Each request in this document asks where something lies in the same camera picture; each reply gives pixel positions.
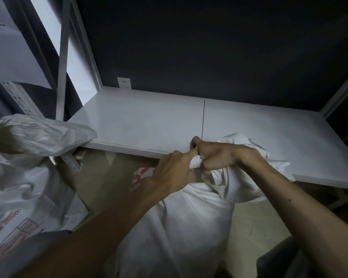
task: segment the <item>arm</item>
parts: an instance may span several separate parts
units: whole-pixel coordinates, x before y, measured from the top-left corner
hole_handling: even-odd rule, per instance
[[[203,169],[241,167],[264,192],[301,248],[327,277],[348,277],[348,225],[292,184],[256,149],[194,137]]]
[[[153,176],[147,177],[129,196],[82,226],[14,275],[28,277],[95,277],[104,262],[144,214],[169,194],[193,179],[189,169],[196,149],[186,154],[164,155]]]

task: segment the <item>person's right hand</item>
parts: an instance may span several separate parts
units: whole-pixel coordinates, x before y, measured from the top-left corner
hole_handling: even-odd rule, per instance
[[[255,148],[231,143],[205,142],[198,136],[192,139],[192,148],[199,151],[205,170],[218,170],[231,165],[242,166],[245,160],[261,157]]]

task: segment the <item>white bag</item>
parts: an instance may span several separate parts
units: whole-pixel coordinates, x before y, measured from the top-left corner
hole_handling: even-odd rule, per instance
[[[258,149],[270,165],[294,181],[286,171],[289,162],[269,160],[270,154],[247,137],[234,134],[218,142]],[[141,182],[152,172],[152,168],[141,168],[134,179]],[[120,243],[120,278],[214,276],[227,248],[234,203],[260,201],[265,196],[237,167],[214,170],[212,176],[197,169],[195,178],[196,183],[152,207]]]
[[[88,214],[46,156],[95,137],[69,122],[21,114],[0,119],[0,256],[36,233],[73,229]]]

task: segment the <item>hand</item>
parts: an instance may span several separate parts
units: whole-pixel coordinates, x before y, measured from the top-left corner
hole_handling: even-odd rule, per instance
[[[192,158],[198,153],[197,149],[191,149],[184,154],[174,151],[161,157],[150,181],[156,184],[162,199],[193,181],[193,170],[189,167]]]
[[[245,145],[222,142],[205,142],[198,136],[191,141],[191,149],[197,148],[205,170],[218,170],[231,165],[243,166],[246,160],[261,157],[258,150]]]

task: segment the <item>floor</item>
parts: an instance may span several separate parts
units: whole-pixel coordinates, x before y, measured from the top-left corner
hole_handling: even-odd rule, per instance
[[[96,149],[83,148],[75,155],[83,164],[79,172],[70,170],[60,158],[56,158],[55,162],[64,181],[90,210],[78,227],[124,197],[129,192],[136,169],[155,167],[158,162],[157,159]],[[304,183],[301,186],[308,188],[311,195],[322,195],[322,186],[318,189]],[[256,277],[256,259],[289,235],[269,201],[236,204],[225,254],[227,269],[235,278]],[[114,276],[114,255],[106,262],[105,272],[108,277]]]

